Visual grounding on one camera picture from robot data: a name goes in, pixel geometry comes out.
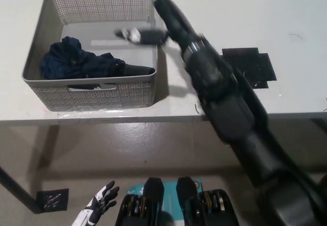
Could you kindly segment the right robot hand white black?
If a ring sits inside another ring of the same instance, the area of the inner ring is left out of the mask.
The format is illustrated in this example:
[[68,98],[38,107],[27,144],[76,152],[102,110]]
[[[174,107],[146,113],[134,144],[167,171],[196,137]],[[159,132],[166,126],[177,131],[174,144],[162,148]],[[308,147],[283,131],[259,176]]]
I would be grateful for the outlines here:
[[168,38],[175,41],[182,51],[198,38],[184,14],[172,0],[152,0],[158,15],[166,25],[166,30],[152,29],[118,29],[114,35],[136,45],[164,45]]

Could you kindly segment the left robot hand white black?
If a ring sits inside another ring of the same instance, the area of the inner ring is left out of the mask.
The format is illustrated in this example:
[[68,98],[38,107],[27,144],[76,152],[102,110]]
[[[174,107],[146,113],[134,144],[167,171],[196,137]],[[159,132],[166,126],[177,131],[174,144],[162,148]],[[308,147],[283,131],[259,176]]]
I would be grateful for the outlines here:
[[72,226],[97,225],[101,216],[116,205],[119,189],[119,186],[115,186],[115,181],[102,187],[79,212]]

